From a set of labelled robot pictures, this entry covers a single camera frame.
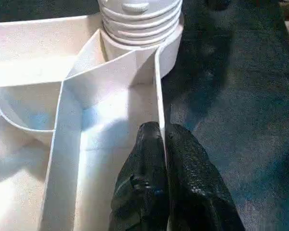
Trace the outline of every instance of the dark fabric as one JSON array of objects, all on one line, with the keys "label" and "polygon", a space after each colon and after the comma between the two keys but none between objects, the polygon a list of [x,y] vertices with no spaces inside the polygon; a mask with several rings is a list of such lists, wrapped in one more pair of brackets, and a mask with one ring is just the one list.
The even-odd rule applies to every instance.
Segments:
[{"label": "dark fabric", "polygon": [[0,0],[0,22],[71,17],[97,12],[97,0]]},{"label": "dark fabric", "polygon": [[277,1],[217,12],[185,0],[183,12],[166,119],[204,146],[247,230],[289,231],[289,35]]}]

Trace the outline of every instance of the dark gray cloth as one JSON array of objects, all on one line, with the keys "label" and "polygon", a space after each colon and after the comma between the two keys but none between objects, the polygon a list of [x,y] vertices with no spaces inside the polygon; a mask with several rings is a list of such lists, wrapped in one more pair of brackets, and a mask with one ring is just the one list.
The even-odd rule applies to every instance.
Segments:
[{"label": "dark gray cloth", "polygon": [[0,22],[71,17],[97,12],[97,0],[0,0]]},{"label": "dark gray cloth", "polygon": [[184,1],[167,121],[193,132],[247,230],[289,230],[289,35],[277,1]]}]

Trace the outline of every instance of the white plastic tray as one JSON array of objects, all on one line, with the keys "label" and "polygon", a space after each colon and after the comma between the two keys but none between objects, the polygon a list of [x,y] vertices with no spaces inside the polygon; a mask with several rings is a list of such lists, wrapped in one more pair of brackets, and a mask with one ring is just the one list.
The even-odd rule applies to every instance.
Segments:
[{"label": "white plastic tray", "polygon": [[115,43],[99,14],[0,23],[0,231],[107,230],[138,127],[158,121],[160,79],[183,20],[162,44]]}]

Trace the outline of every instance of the white plastic part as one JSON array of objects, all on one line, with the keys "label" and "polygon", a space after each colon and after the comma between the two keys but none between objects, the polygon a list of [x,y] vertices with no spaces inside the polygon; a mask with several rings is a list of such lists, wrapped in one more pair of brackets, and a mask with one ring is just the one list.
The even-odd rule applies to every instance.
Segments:
[{"label": "white plastic part", "polygon": [[[75,41],[79,53],[72,55],[72,64],[58,65],[60,77],[33,75],[36,66],[26,57],[65,57],[63,40],[57,42],[55,35],[43,38],[47,47],[57,49],[49,53],[31,40],[41,41],[42,32],[55,28],[63,34],[71,30],[67,47]],[[86,43],[80,35],[84,28]],[[160,79],[174,66],[183,18],[163,42],[144,47],[114,40],[102,27],[99,14],[0,24],[0,31],[21,40],[18,48],[10,44],[12,38],[10,43],[0,43],[0,76],[10,74],[0,82],[0,158],[12,160],[11,173],[4,178],[0,164],[0,184],[17,183],[13,203],[2,209],[0,231],[106,231],[116,178],[134,146],[138,127],[157,121],[164,137]],[[26,33],[27,44],[25,37],[17,36]],[[22,56],[26,45],[32,51]],[[17,66],[18,56],[25,68],[6,72],[7,67]],[[41,68],[50,73],[50,66]],[[23,165],[18,164],[22,161],[24,166],[43,163],[36,167],[43,170],[39,183],[31,170],[23,173]]]},{"label": "white plastic part", "polygon": [[49,151],[0,116],[0,231],[37,230]]},{"label": "white plastic part", "polygon": [[111,38],[131,46],[161,43],[179,23],[182,0],[100,0]]}]

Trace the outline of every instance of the white bottle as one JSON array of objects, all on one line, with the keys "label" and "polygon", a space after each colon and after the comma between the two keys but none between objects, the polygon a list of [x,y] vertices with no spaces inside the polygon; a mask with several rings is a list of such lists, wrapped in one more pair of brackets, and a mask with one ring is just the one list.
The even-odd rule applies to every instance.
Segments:
[{"label": "white bottle", "polygon": [[99,0],[105,30],[131,46],[161,43],[176,29],[182,0]]}]

